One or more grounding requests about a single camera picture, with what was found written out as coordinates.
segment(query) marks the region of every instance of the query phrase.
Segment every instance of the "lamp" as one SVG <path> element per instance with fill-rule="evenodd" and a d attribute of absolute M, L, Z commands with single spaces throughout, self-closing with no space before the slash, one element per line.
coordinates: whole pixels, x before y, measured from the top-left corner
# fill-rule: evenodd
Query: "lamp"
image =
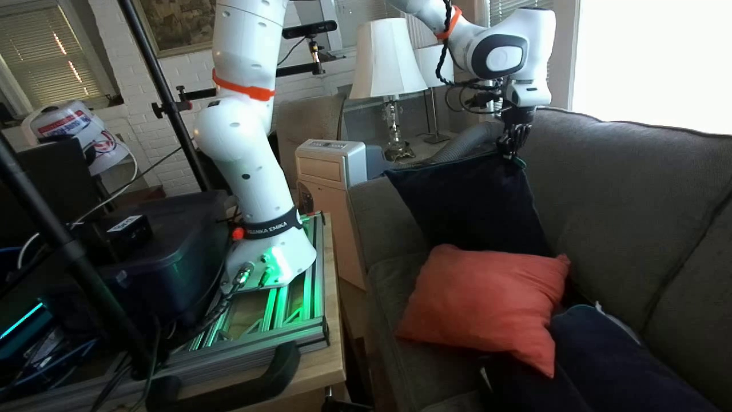
<path fill-rule="evenodd" d="M 405 18 L 379 18 L 360 26 L 356 42 L 356 69 L 350 99 L 383 99 L 389 160 L 412 159 L 410 143 L 399 135 L 402 93 L 428 90 L 406 33 Z"/>
<path fill-rule="evenodd" d="M 436 79 L 436 64 L 439 64 L 439 56 L 440 56 L 440 43 L 435 43 L 435 46 L 426 46 L 426 48 L 418 48 L 415 50 L 415 64 L 420 69 L 420 75 L 426 79 L 428 83 L 428 99 L 429 99 L 429 105 L 428 105 L 428 138 L 423 143 L 429 143 L 429 145 L 439 145 L 439 143 L 446 143 L 450 139 L 450 135 L 440 133 L 439 130 L 439 109 L 436 109 L 436 87 L 444 87 L 444 83 Z M 455 80 L 455 72 L 453 72 L 453 58 L 450 53 L 444 56 L 444 63 L 440 63 L 440 69 L 439 69 L 439 75 L 447 83 Z"/>

